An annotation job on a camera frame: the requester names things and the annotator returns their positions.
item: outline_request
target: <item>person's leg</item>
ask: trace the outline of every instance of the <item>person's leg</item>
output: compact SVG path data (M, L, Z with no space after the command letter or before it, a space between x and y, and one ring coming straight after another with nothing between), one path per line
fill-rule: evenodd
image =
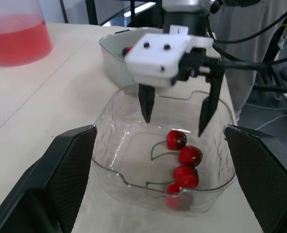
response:
M267 27L287 11L287 0L262 0L250 7L226 7L212 15L211 25L217 39L242 39ZM281 26L275 25L266 33L239 44L224 45L220 47L227 53L242 60L262 62L274 33ZM246 103L255 81L255 71L227 70L226 76L229 84L236 116L239 117L241 108Z

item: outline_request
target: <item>small red object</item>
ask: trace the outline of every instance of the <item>small red object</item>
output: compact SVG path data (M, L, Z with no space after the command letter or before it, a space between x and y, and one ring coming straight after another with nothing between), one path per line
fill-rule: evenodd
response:
M196 188L198 186L200 179L197 172L194 172L193 175L180 176L176 180L176 183L181 188Z
M184 166L198 166L203 159L203 153L194 146L184 147L179 154L179 162Z
M185 133L177 130L172 130L167 135L167 147L169 150L181 150L186 146Z
M133 47L126 47L123 49L122 54L123 56L126 56L130 50L132 50Z
M172 183L168 185L167 193L174 194L174 193L179 193L179 192L180 192L180 187L176 183Z
M179 166L173 172L173 177L177 180L181 177L192 176L195 174L195 171L197 172L197 170L191 166Z
M175 194L180 192L180 187L176 183L172 183L167 187L167 193ZM181 200L179 197L166 197L166 205L172 210L179 210L182 206Z

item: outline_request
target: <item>white plastic container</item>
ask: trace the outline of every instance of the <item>white plastic container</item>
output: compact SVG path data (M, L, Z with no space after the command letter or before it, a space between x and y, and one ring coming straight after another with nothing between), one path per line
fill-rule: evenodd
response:
M162 33L157 28L138 28L108 35L100 40L103 65L106 75L118 86L134 85L135 80L128 71L122 51L134 46L146 33Z

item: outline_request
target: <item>white table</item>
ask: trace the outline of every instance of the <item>white table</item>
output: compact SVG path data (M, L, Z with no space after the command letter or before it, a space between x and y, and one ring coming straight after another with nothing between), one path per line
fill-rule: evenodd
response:
M0 68L0 204L23 172L59 134L93 124L118 90L104 74L99 40L120 27L48 24L53 52L21 67ZM196 89L208 90L194 79ZM221 98L232 108L226 82ZM261 233L237 181L214 207L197 218L181 218L111 199L91 169L73 232Z

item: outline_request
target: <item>plastic tray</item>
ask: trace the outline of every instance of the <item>plastic tray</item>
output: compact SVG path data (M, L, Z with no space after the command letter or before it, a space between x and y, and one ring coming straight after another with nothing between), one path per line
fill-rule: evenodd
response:
M198 138L202 101L208 93L195 91L187 99L156 96L151 123L146 124L137 97L138 89L128 86L116 92L96 121L98 135L93 165L104 189L113 198L181 216L197 216L208 211L219 195L235 180L236 173L223 127L234 124L227 104L220 100L208 127ZM166 194L167 185L148 185L173 181L179 166L177 156L166 155L151 161L152 147L166 140L172 130L185 132L188 145L203 152L197 167L200 182L196 189L182 189L178 195ZM168 151L158 145L154 154ZM183 210L166 206L166 197L185 203Z

